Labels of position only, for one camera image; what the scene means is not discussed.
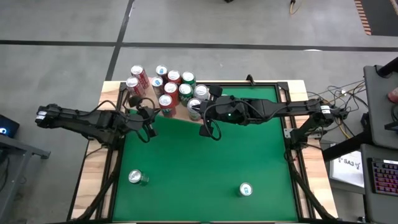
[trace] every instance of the green table surface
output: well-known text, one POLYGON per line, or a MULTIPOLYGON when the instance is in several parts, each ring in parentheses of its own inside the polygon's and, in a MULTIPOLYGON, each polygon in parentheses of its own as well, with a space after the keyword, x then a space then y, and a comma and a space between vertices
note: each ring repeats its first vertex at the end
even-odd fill
MULTIPOLYGON (((274 87, 224 88, 224 94, 277 101, 274 87)), ((128 134, 114 221, 297 221, 279 118, 260 125, 218 122, 222 138, 199 136, 199 124, 157 116, 158 136, 128 134), (128 181, 133 169, 149 178, 128 181), (249 182, 253 193, 238 197, 249 182)))

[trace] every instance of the wooden board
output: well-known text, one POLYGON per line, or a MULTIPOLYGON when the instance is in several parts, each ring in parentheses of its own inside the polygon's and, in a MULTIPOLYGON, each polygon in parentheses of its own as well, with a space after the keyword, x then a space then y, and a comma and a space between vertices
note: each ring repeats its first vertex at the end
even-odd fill
MULTIPOLYGON (((201 82, 226 82, 226 81, 201 81, 201 82)), ((292 101, 303 101, 307 100, 307 91, 305 89, 303 80, 260 80, 256 82, 287 82, 289 84, 290 98, 292 101)), ((103 88, 101 91, 101 97, 99 99, 99 103, 104 100, 110 100, 114 104, 117 103, 118 93, 119 93, 119 81, 108 81, 104 82, 103 88)), ((151 87, 147 89, 146 97, 155 99, 154 91, 151 87)), ((285 100, 284 92, 281 91, 282 101, 285 100)), ((151 106, 148 101, 143 103, 144 105, 151 106)), ((104 104, 100 108, 101 110, 113 110, 114 108, 110 104, 104 104)), ((184 119, 190 121, 188 118, 188 112, 186 108, 182 105, 177 106, 177 115, 176 119, 184 119)), ((307 120, 308 116, 296 116, 296 125, 297 127, 301 127, 303 123, 307 120)), ((290 126, 290 122, 288 119, 285 119, 287 122, 287 126, 290 126)), ((312 139, 308 141, 309 144, 319 146, 319 142, 312 139)), ((96 141, 90 141, 88 145, 87 153, 98 149, 100 145, 96 141)), ((85 163, 83 165, 83 170, 81 173, 80 181, 78 183, 78 191, 76 194, 75 203, 72 211, 72 218, 79 217, 86 209, 87 206, 95 198, 96 194, 99 192, 101 187, 101 180, 104 171, 104 164, 106 159, 107 149, 102 149, 89 157, 86 158, 85 163)), ((114 158, 116 158, 117 152, 113 152, 113 163, 114 158)), ((335 203, 333 200, 333 195, 331 192, 329 178, 326 173, 325 163, 323 161, 322 152, 319 149, 314 147, 307 147, 303 149, 303 158, 305 163, 305 168, 307 171, 308 181, 310 184, 311 191, 315 194, 319 202, 325 207, 325 209, 334 217, 337 217, 337 211, 335 207, 335 203)), ((299 165, 296 162, 296 168, 299 170, 299 165)), ((105 203, 103 207, 102 216, 108 216, 108 208, 109 208, 109 199, 110 199, 110 190, 106 194, 105 203)), ((303 214, 304 217, 308 217, 307 204, 304 193, 302 190, 300 192, 300 200, 302 203, 303 214)))

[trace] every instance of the concrete floor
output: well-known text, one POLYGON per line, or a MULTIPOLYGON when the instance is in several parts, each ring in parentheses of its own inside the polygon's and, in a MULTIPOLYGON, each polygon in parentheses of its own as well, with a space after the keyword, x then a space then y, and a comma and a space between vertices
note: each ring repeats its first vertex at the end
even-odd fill
MULTIPOLYGON (((3 0, 0 40, 115 42, 128 0, 3 0)), ((354 1, 306 0, 289 16, 289 1, 136 0, 125 42, 398 47, 398 38, 364 33, 354 1)), ((35 126, 39 105, 58 103, 90 110, 98 102, 114 47, 0 45, 0 113, 19 123, 17 138, 51 151, 34 158, 25 174, 11 220, 28 223, 66 219, 87 141, 62 129, 35 126)), ((308 91, 360 80, 365 65, 385 64, 392 52, 298 50, 137 49, 122 47, 112 80, 125 80, 132 64, 154 76, 155 66, 191 70, 200 80, 305 80, 308 91)), ((366 100, 365 93, 360 94, 366 100)), ((347 124, 361 131, 360 116, 347 124)), ((332 131, 325 137, 342 141, 332 131)), ((339 216, 363 215, 362 196, 333 190, 339 216)))

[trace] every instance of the can lid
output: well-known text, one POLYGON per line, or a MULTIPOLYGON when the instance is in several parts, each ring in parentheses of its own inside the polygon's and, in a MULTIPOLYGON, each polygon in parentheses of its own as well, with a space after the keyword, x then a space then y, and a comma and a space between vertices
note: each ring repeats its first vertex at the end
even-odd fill
POLYGON ((188 84, 181 84, 180 85, 180 93, 181 94, 189 94, 192 92, 192 87, 188 84))
POLYGON ((161 85, 163 85, 163 79, 162 78, 159 78, 159 77, 152 78, 152 86, 158 87, 158 86, 161 86, 161 85))
POLYGON ((175 91, 177 91, 177 84, 175 84, 175 83, 166 83, 166 85, 164 86, 164 91, 166 93, 174 93, 175 91))
POLYGON ((169 80, 178 80, 180 78, 180 72, 176 70, 171 70, 169 71, 167 77, 169 78, 169 80))
POLYGON ((187 82, 192 81, 195 78, 192 72, 184 72, 182 73, 182 79, 184 79, 187 82))
POLYGON ((141 177, 142 177, 141 171, 135 169, 130 172, 129 181, 135 184, 141 180, 141 177))
POLYGON ((159 65, 158 67, 156 67, 156 74, 158 75, 164 75, 167 73, 167 68, 164 65, 159 65))
POLYGON ((199 105, 201 102, 198 98, 192 98, 191 100, 188 101, 189 106, 195 106, 199 105))
POLYGON ((250 196, 253 193, 253 188, 249 183, 242 183, 239 187, 239 191, 243 196, 250 196))
POLYGON ((134 86, 138 85, 138 83, 139 83, 139 81, 138 81, 138 78, 136 78, 136 77, 130 77, 126 81, 127 87, 134 87, 134 86))
POLYGON ((202 96, 207 93, 207 87, 205 85, 198 85, 195 87, 195 93, 202 96))
POLYGON ((142 73, 142 71, 144 71, 144 68, 141 65, 135 65, 131 67, 131 73, 133 75, 139 75, 142 73))
POLYGON ((162 106, 168 106, 172 104, 172 97, 170 95, 162 95, 159 98, 159 104, 162 106))

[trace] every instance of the keyboard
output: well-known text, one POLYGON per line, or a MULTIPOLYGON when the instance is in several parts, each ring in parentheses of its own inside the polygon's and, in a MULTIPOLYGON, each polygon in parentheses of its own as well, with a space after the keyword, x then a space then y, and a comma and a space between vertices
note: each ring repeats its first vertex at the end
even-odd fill
POLYGON ((398 196, 398 161, 369 158, 373 192, 398 196))

